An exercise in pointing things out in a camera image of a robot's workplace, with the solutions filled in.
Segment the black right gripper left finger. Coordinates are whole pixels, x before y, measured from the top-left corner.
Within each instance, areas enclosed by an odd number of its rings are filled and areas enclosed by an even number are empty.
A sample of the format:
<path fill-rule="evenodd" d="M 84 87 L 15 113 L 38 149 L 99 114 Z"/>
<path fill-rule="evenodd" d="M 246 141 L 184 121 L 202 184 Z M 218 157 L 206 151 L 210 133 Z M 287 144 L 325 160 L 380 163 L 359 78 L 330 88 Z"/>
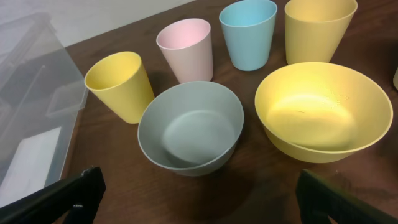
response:
<path fill-rule="evenodd" d="M 100 167 L 59 180 L 1 208 L 1 223 L 93 223 L 106 185 Z"/>

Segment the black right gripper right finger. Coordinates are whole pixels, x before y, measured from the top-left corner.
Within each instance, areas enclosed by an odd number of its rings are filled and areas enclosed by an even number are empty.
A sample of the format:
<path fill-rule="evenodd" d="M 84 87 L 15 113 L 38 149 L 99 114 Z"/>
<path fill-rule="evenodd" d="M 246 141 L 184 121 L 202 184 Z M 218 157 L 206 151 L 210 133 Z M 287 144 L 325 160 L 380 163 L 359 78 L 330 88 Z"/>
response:
<path fill-rule="evenodd" d="M 388 223 L 397 218 L 331 185 L 310 170 L 301 171 L 295 189 L 302 223 Z"/>

